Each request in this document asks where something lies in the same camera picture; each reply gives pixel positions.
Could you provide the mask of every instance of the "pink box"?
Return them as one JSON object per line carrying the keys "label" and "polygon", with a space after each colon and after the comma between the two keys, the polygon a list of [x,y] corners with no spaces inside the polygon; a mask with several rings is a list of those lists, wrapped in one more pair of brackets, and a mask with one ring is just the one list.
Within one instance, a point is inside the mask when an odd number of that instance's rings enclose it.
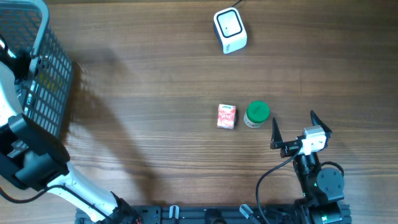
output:
{"label": "pink box", "polygon": [[233,129],[236,119],[236,107],[231,105],[218,105],[217,128]]}

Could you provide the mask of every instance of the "jar with green lid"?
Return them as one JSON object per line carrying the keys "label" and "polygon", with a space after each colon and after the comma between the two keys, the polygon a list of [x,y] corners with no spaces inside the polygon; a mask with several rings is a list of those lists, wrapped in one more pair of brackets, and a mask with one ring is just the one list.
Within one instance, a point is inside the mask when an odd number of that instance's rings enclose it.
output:
{"label": "jar with green lid", "polygon": [[244,114],[244,123],[250,128],[260,128],[269,117],[269,107],[263,101],[253,101]]}

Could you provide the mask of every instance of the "green lid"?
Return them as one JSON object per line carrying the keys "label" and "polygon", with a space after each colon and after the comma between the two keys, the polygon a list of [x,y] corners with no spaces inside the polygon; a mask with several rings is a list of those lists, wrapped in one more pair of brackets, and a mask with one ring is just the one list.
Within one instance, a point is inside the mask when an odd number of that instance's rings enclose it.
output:
{"label": "green lid", "polygon": [[254,101],[246,110],[246,116],[253,123],[263,123],[269,117],[269,107],[263,101]]}

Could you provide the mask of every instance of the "wooden tabletop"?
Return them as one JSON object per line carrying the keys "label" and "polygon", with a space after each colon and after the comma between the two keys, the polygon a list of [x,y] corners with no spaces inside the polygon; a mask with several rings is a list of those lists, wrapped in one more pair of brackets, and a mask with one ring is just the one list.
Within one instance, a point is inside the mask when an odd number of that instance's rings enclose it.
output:
{"label": "wooden tabletop", "polygon": [[[333,130],[321,161],[345,169],[354,223],[398,220],[398,5],[384,1],[252,1],[238,6],[245,48],[224,55],[215,12],[232,1],[50,5],[50,25],[74,61],[62,140],[77,169],[131,205],[254,205],[258,178],[283,159],[242,121],[265,101],[283,138]],[[216,127],[236,105],[234,130]],[[17,198],[18,191],[0,180]],[[266,177],[261,202],[302,197],[292,164]],[[46,194],[0,223],[73,223],[75,207]]]}

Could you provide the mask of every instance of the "plastic basket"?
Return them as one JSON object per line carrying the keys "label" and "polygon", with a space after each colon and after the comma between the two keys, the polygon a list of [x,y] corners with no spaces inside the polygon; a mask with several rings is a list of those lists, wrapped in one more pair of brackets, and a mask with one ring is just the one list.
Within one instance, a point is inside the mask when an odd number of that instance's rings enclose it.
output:
{"label": "plastic basket", "polygon": [[[73,80],[72,63],[49,26],[42,1],[0,1],[0,34],[10,50],[30,52],[27,79],[16,86],[25,115],[59,137]],[[25,149],[16,142],[14,149]]]}

